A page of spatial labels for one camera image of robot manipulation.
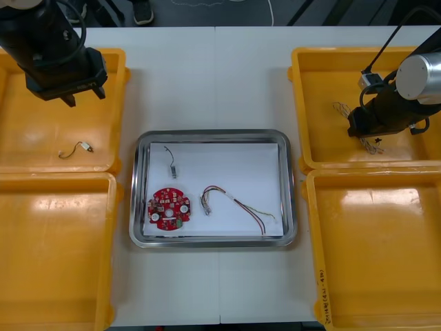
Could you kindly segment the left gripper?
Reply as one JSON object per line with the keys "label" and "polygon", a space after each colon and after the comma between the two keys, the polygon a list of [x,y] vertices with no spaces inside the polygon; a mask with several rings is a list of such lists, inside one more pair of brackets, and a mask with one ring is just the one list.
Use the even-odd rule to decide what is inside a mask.
{"label": "left gripper", "polygon": [[52,67],[31,77],[25,74],[26,88],[36,97],[49,101],[61,99],[69,107],[76,106],[74,95],[91,90],[99,99],[105,98],[107,68],[103,55],[94,48],[85,49],[85,61]]}

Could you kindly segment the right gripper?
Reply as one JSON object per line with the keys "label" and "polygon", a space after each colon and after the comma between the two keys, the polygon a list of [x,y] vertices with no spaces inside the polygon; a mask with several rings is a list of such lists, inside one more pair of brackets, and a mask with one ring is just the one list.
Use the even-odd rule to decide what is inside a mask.
{"label": "right gripper", "polygon": [[351,111],[348,116],[350,137],[368,138],[395,134],[397,129],[391,120],[391,107],[388,97],[378,94],[364,107],[359,106]]}

